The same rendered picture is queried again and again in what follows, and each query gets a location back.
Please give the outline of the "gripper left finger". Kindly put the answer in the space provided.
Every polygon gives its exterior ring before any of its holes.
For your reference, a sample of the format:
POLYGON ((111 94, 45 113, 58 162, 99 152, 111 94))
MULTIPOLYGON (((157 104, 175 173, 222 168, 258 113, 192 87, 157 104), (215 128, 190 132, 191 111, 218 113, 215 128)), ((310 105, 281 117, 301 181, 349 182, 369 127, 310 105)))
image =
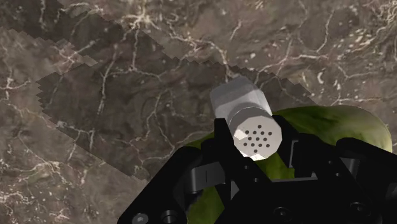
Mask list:
POLYGON ((272 224, 271 180, 235 147, 223 118, 200 148, 183 146, 117 224, 272 224))

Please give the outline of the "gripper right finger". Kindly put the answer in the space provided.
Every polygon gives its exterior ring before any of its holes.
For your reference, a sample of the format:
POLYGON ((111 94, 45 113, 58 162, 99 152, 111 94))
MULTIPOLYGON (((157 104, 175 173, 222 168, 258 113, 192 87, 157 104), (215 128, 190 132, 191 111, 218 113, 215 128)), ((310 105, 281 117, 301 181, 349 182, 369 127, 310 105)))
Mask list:
POLYGON ((274 209, 279 224, 397 224, 397 155, 353 137, 328 144, 274 119, 277 153, 295 171, 278 181, 286 197, 274 209))

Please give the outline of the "white salt shaker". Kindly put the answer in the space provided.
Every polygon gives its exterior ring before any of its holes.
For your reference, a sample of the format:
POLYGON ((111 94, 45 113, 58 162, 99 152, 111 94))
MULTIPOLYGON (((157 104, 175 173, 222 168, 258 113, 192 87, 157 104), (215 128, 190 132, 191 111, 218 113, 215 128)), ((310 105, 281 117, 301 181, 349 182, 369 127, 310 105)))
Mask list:
POLYGON ((254 161, 272 156, 282 143, 282 130, 272 117, 264 93, 248 78, 239 76, 211 90, 216 118, 224 118, 235 147, 254 161))

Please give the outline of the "green pear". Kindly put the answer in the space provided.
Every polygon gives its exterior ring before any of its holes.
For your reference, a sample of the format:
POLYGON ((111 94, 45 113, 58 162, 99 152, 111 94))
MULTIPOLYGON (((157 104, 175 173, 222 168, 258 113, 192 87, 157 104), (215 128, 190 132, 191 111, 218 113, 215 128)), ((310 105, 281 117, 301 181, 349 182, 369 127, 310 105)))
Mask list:
MULTIPOLYGON (((356 106, 303 106, 274 111, 298 132, 314 134, 335 145, 339 139, 353 137, 392 152, 393 143, 387 125, 377 116, 356 106)), ((187 211, 188 224, 213 224, 224 210, 215 187, 200 192, 187 211)))

